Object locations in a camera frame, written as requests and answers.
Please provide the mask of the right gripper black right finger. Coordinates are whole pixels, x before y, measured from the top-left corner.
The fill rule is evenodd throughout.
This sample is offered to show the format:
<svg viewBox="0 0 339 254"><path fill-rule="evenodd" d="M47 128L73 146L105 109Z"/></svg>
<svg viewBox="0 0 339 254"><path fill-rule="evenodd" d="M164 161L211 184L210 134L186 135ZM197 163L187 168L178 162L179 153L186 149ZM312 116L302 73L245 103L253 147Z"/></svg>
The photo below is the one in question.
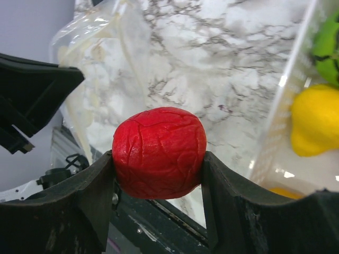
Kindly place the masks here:
<svg viewBox="0 0 339 254"><path fill-rule="evenodd" d="M337 192L290 199L206 152L202 197L212 253L338 253Z"/></svg>

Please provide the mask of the red strawberry toy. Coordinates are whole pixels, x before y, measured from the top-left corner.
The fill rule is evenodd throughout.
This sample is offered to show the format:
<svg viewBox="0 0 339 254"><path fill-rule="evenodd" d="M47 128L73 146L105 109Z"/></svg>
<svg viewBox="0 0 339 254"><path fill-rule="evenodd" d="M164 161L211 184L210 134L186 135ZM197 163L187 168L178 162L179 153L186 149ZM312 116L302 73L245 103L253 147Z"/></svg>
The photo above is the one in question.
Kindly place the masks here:
<svg viewBox="0 0 339 254"><path fill-rule="evenodd" d="M117 181L135 198L180 198L201 184L206 148L206 132L194 114L175 107L138 113L113 136Z"/></svg>

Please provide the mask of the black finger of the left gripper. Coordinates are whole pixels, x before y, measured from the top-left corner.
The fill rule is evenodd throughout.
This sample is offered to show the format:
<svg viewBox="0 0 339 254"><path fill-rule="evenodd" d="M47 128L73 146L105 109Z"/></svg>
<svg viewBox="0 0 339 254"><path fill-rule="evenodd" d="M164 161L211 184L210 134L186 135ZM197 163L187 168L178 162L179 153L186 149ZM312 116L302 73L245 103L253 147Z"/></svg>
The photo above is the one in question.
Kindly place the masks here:
<svg viewBox="0 0 339 254"><path fill-rule="evenodd" d="M53 118L84 80L75 67L1 55L1 146L14 154L33 149L28 140Z"/></svg>

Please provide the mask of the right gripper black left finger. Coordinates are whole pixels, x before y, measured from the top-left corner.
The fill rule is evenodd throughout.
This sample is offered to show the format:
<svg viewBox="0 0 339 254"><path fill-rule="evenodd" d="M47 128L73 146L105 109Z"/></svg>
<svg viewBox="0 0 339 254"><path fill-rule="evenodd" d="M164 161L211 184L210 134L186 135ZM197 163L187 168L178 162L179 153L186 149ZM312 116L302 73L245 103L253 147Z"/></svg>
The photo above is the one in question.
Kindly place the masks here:
<svg viewBox="0 0 339 254"><path fill-rule="evenodd" d="M1 203L1 253L103 253L113 182L108 151L57 185Z"/></svg>

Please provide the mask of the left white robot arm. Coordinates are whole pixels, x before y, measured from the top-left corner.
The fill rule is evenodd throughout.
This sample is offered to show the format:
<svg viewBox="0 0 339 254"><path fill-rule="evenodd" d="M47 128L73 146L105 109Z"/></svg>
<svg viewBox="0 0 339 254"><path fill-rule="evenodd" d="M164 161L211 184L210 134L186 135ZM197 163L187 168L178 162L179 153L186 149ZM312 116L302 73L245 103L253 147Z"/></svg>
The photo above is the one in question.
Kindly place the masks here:
<svg viewBox="0 0 339 254"><path fill-rule="evenodd" d="M30 152L29 141L55 115L68 95L84 80L75 67L1 55L1 147L10 154ZM49 188L90 165L83 153L74 152L59 168L38 179L1 192L1 202L21 201Z"/></svg>

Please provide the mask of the clear zip top bag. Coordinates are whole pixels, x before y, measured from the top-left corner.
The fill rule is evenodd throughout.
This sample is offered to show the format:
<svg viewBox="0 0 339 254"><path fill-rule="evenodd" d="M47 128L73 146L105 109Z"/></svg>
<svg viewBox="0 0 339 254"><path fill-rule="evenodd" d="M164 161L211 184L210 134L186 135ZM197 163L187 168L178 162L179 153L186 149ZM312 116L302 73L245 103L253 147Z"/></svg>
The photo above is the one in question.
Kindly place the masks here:
<svg viewBox="0 0 339 254"><path fill-rule="evenodd" d="M61 112L89 162L111 149L121 122L146 109L150 34L138 1L102 1L52 38L50 60L84 75Z"/></svg>

